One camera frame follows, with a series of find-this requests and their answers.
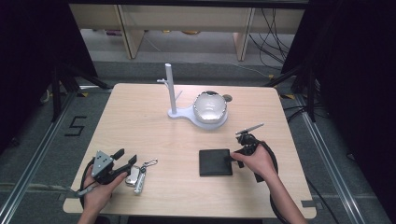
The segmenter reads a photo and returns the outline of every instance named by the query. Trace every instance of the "white stand base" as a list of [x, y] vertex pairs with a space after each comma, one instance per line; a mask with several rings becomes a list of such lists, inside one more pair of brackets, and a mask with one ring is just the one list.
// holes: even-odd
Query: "white stand base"
[[219, 119], [219, 122], [217, 123], [202, 123], [200, 120], [198, 120], [195, 117], [193, 111], [193, 105], [191, 105], [187, 108], [177, 108], [176, 114], [172, 114], [172, 109], [169, 109], [168, 116], [171, 119], [189, 119], [193, 124], [195, 124], [196, 126], [202, 129], [215, 130], [225, 123], [228, 117], [228, 113], [225, 112], [224, 116], [221, 119]]

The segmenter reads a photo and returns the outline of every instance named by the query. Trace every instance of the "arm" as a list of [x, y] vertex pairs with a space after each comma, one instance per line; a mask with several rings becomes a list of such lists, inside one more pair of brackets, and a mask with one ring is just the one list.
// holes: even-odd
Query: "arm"
[[[92, 166], [88, 168], [87, 174], [92, 172]], [[99, 215], [100, 211], [106, 206], [110, 200], [111, 193], [113, 190], [122, 182], [122, 180], [127, 176], [127, 173], [123, 173], [113, 180], [113, 182], [108, 185], [96, 184], [96, 187], [87, 194], [84, 195], [84, 211], [78, 221], [78, 224], [93, 224]], [[84, 181], [84, 187], [95, 180], [92, 176], [87, 175]]]
[[262, 145], [251, 156], [233, 152], [231, 156], [242, 161], [251, 171], [264, 178], [279, 213], [289, 223], [307, 223], [276, 173], [271, 157]]

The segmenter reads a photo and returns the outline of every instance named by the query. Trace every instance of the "white stand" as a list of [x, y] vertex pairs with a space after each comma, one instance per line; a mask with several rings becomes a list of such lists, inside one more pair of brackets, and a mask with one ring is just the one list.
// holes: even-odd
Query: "white stand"
[[159, 79], [159, 80], [157, 80], [157, 82], [164, 83], [165, 86], [169, 90], [169, 97], [170, 97], [170, 101], [171, 101], [171, 108], [168, 110], [169, 118], [171, 118], [171, 119], [188, 119], [196, 126], [202, 128], [202, 129], [205, 129], [205, 130], [215, 130], [225, 123], [225, 121], [228, 118], [227, 111], [225, 112], [224, 116], [222, 116], [221, 119], [219, 119], [219, 122], [217, 122], [217, 123], [203, 123], [195, 117], [194, 105], [190, 105], [187, 108], [177, 108], [176, 107], [173, 75], [172, 75], [172, 65], [170, 63], [166, 63], [165, 70], [166, 70], [167, 80]]

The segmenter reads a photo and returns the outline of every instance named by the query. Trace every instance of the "person's right hand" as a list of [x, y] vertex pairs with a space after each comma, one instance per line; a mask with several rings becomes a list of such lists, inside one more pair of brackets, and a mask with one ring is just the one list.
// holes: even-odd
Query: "person's right hand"
[[240, 153], [233, 152], [231, 153], [231, 157], [243, 162], [251, 171], [264, 179], [272, 175], [277, 175], [270, 154], [261, 144], [256, 147], [256, 151], [251, 156], [244, 156]]

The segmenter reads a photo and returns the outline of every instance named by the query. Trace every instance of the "floor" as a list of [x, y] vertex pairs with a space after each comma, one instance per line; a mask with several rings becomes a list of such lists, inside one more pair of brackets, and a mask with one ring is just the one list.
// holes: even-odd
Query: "floor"
[[[186, 35], [180, 31], [169, 33], [147, 31], [136, 58], [130, 60], [127, 58], [120, 36], [107, 35], [102, 30], [81, 30], [81, 33], [95, 66], [101, 71], [106, 71], [108, 77], [104, 78], [109, 79], [112, 76], [112, 71], [118, 71], [104, 68], [111, 63], [116, 63], [119, 66], [132, 63], [147, 64], [147, 66], [150, 66], [151, 63], [179, 63], [192, 68], [207, 65], [221, 68], [219, 73], [224, 73], [225, 69], [231, 67], [234, 70], [242, 69], [265, 78], [271, 75], [279, 76], [278, 69], [281, 67], [278, 60], [260, 53], [252, 41], [254, 39], [261, 44], [262, 39], [259, 34], [252, 34], [252, 39], [249, 40], [247, 45], [246, 58], [243, 62], [238, 62], [232, 34], [201, 32], [198, 35]], [[293, 35], [279, 35], [279, 38], [286, 46], [290, 46]], [[271, 36], [268, 43], [271, 46], [277, 45]], [[282, 55], [278, 49], [268, 48], [268, 50], [282, 61]], [[284, 84], [279, 84], [278, 87], [282, 98], [281, 103], [285, 109], [304, 104], [304, 99], [301, 99], [303, 96], [288, 98], [291, 82], [292, 78]], [[75, 116], [82, 113], [81, 111], [84, 111], [85, 115], [88, 113], [87, 117], [92, 118], [89, 121], [80, 120], [80, 122], [83, 122], [84, 132], [88, 135], [92, 134], [106, 105], [108, 95], [108, 92], [93, 93], [90, 95], [91, 100], [89, 102], [85, 101], [83, 97], [77, 97], [71, 103], [70, 106], [73, 108], [71, 111], [73, 112], [70, 112], [71, 114], [64, 118], [56, 136], [50, 139], [50, 149], [45, 159], [38, 164], [36, 175], [30, 180], [31, 183], [45, 183], [45, 185], [35, 186], [35, 188], [31, 186], [27, 190], [20, 206], [16, 211], [13, 211], [15, 214], [10, 220], [11, 223], [46, 223], [49, 220], [53, 222], [55, 218], [59, 223], [70, 223], [78, 220], [78, 215], [66, 214], [61, 209], [63, 197], [67, 192], [66, 186], [70, 184], [69, 178], [74, 176], [76, 168], [62, 169], [62, 167], [73, 167], [71, 164], [79, 163], [84, 155], [84, 150], [78, 148], [87, 146], [90, 137], [81, 136], [74, 138], [73, 141], [61, 141], [58, 138], [64, 138], [64, 135], [70, 132], [69, 124]], [[285, 110], [285, 116], [290, 118], [296, 111], [295, 108], [287, 109]], [[309, 222], [337, 223], [332, 217], [331, 212], [333, 212], [338, 219], [338, 223], [390, 223], [359, 167], [346, 156], [347, 148], [331, 119], [328, 118], [329, 115], [324, 108], [320, 107], [316, 109], [316, 113], [317, 122], [314, 124], [305, 114], [298, 114], [290, 120], [290, 130], [302, 166], [309, 182], [313, 183], [310, 189], [318, 209], [317, 217]], [[26, 124], [26, 129], [21, 132], [21, 136], [29, 136], [25, 138], [27, 140], [22, 141], [19, 146], [10, 147], [0, 157], [1, 203], [6, 202], [13, 185], [21, 181], [20, 176], [27, 172], [25, 167], [30, 159], [35, 156], [35, 149], [37, 146], [41, 146], [42, 136], [45, 136], [47, 130], [51, 128], [49, 117], [43, 116], [48, 114], [51, 114], [50, 102], [37, 109]], [[319, 136], [319, 141], [314, 140], [315, 136]], [[23, 147], [23, 150], [15, 150], [19, 147]], [[335, 169], [341, 179], [337, 175], [334, 177], [330, 172], [331, 169]], [[63, 189], [53, 190], [50, 186], [58, 186]], [[348, 197], [342, 195], [343, 193], [350, 194], [353, 202], [358, 205], [357, 211], [347, 208], [346, 200]], [[42, 206], [41, 202], [51, 203], [52, 206]], [[356, 213], [354, 212], [361, 212], [362, 219], [359, 216], [355, 217]], [[110, 217], [110, 219], [112, 223], [127, 222], [127, 217]], [[263, 223], [279, 222], [273, 219], [265, 219]]]

